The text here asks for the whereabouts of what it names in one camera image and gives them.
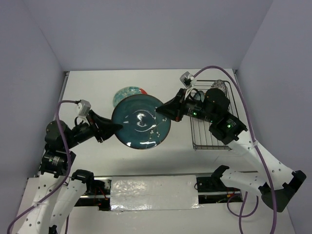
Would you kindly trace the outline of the dark teal blossom plate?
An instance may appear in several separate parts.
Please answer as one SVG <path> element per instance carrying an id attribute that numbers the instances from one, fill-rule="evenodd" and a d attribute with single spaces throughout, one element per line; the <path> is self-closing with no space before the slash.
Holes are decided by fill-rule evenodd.
<path id="1" fill-rule="evenodd" d="M 123 99 L 112 113 L 112 122 L 122 125 L 116 132 L 124 145 L 138 150 L 158 146 L 171 128 L 171 120 L 156 112 L 163 103 L 151 95 L 132 95 Z"/>

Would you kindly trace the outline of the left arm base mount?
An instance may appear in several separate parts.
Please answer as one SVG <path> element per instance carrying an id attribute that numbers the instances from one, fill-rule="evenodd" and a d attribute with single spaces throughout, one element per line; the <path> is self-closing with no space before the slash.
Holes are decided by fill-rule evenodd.
<path id="1" fill-rule="evenodd" d="M 90 190 L 83 194 L 75 206 L 96 207 L 100 211 L 110 211 L 111 179 L 95 179 Z"/>

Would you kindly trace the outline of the red plate with teal flower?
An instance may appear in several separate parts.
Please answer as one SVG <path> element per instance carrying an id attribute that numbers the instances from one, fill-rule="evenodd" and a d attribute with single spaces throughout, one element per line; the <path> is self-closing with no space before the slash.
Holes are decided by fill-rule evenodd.
<path id="1" fill-rule="evenodd" d="M 113 97 L 113 107 L 116 107 L 123 99 L 137 94 L 147 94 L 147 92 L 136 86 L 128 86 L 118 90 Z"/>

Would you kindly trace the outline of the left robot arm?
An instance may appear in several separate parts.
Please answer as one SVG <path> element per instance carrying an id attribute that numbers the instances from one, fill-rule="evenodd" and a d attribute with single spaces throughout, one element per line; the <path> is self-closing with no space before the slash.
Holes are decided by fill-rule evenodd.
<path id="1" fill-rule="evenodd" d="M 21 213 L 25 221 L 19 234 L 59 234 L 68 224 L 69 214 L 83 194 L 96 187 L 94 174 L 78 169 L 71 173 L 76 154 L 71 148 L 95 137 L 99 143 L 109 139 L 122 125 L 90 110 L 85 121 L 73 129 L 59 116 L 48 124 L 45 153 L 39 167 L 39 184 L 30 208 Z"/>

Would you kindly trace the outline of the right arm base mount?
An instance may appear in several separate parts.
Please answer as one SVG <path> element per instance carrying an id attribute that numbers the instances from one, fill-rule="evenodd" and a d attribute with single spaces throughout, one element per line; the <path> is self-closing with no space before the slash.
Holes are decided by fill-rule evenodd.
<path id="1" fill-rule="evenodd" d="M 196 177 L 194 189 L 199 195 L 210 195 L 221 192 L 221 190 L 213 184 L 211 177 Z"/>

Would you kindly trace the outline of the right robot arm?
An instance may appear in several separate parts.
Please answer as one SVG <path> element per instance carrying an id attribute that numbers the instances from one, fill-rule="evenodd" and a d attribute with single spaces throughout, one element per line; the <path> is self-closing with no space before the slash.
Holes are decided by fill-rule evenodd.
<path id="1" fill-rule="evenodd" d="M 157 107 L 156 112 L 176 122 L 183 116 L 209 122 L 210 133 L 258 172 L 257 176 L 251 176 L 221 165 L 213 173 L 213 187 L 218 191 L 226 187 L 245 190 L 260 196 L 271 209 L 283 212 L 307 176 L 301 170 L 287 167 L 252 140 L 247 126 L 228 111 L 230 101 L 222 90 L 209 89 L 203 101 L 186 97 L 186 93 L 186 89 L 180 89 L 173 99 Z"/>

